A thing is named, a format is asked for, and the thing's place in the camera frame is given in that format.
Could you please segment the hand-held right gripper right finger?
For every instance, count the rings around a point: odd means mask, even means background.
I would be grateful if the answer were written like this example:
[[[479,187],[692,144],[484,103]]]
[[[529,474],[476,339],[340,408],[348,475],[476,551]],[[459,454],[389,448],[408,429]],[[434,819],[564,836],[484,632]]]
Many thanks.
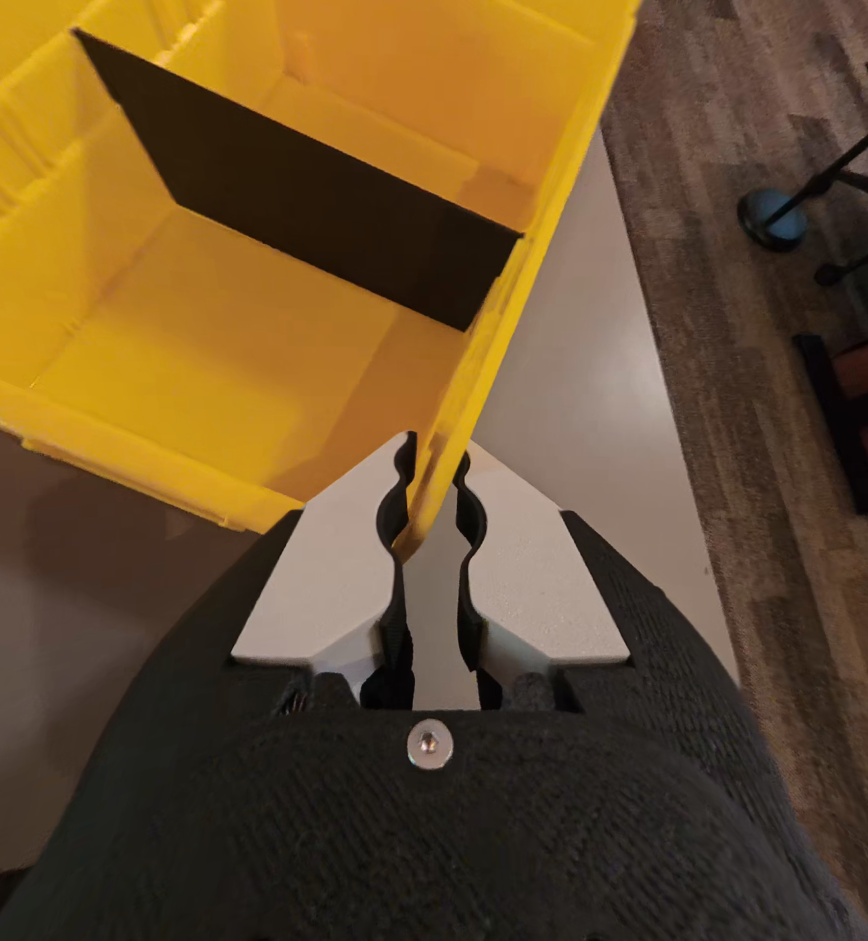
[[[469,549],[457,641],[479,706],[497,711],[522,676],[556,687],[572,668],[628,665],[628,645],[558,504],[471,443],[453,486]]]

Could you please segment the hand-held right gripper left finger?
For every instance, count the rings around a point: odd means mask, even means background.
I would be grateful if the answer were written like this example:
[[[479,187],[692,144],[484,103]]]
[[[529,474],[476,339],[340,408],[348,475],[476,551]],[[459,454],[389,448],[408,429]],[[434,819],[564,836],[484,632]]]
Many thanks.
[[[408,710],[415,677],[403,565],[417,435],[405,431],[309,500],[231,656],[338,674],[367,709]]]

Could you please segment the large yellow plastic bin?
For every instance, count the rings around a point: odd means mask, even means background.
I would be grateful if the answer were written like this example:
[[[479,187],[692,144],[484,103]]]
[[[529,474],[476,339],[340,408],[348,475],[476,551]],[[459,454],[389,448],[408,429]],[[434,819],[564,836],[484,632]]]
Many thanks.
[[[640,2],[0,2],[0,429],[263,534],[403,431],[429,531]],[[523,233],[460,331],[178,205],[73,28]]]

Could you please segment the dark wooden furniture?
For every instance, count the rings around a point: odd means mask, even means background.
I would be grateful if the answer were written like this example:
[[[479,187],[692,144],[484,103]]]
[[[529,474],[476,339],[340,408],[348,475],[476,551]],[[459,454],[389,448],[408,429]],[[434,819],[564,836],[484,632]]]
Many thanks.
[[[793,337],[851,494],[854,510],[868,515],[868,342],[832,356],[823,338]]]

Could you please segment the black bin divider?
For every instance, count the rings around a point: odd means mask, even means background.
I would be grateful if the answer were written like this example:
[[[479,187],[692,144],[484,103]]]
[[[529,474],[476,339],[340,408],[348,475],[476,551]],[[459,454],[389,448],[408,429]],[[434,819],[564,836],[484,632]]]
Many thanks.
[[[523,233],[79,27],[173,200],[431,320],[467,330]]]

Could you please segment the black tripod stand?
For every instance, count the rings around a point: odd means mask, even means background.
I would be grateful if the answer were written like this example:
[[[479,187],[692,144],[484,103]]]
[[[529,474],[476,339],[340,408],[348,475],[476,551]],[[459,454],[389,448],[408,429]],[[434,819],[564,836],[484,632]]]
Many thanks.
[[[777,189],[759,189],[744,195],[737,205],[742,231],[757,245],[774,253],[788,253],[803,241],[808,222],[802,208],[825,195],[835,183],[868,195],[868,174],[849,169],[868,150],[868,132],[825,169],[814,173],[793,195]]]

